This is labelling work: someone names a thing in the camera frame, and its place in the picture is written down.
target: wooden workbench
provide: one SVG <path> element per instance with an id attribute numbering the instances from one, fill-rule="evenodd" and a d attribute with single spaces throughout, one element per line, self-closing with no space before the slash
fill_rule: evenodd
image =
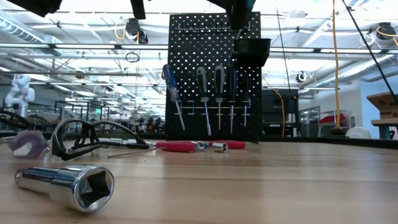
<path id="1" fill-rule="evenodd" d="M 111 169 L 112 199 L 97 213 L 64 209 L 13 185 L 14 172 L 60 167 L 22 161 L 0 145 L 0 223 L 397 223 L 398 151 L 311 143 L 262 143 L 227 154 L 152 151 L 107 159 L 102 149 L 68 164 Z"/>

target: pegboard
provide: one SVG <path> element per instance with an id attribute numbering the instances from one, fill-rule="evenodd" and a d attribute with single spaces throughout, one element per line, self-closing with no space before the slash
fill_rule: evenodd
<path id="1" fill-rule="evenodd" d="M 256 139 L 262 134 L 261 68 L 239 67 L 236 102 L 234 104 L 233 133 L 230 134 L 229 106 L 226 101 L 226 83 L 221 103 L 221 130 L 218 129 L 218 103 L 215 101 L 215 67 L 226 67 L 233 51 L 238 32 L 229 29 L 226 14 L 177 14 L 170 16 L 168 63 L 173 68 L 181 101 L 180 109 L 185 123 L 182 130 L 176 105 L 166 99 L 165 132 L 167 139 L 231 139 L 234 136 Z M 253 12 L 252 18 L 240 33 L 239 38 L 261 38 L 260 13 Z M 197 82 L 197 68 L 204 67 L 208 80 L 208 114 L 212 137 L 208 137 L 204 103 L 200 102 Z M 244 127 L 244 103 L 241 80 L 243 74 L 249 75 L 251 99 L 247 108 L 247 125 Z"/>

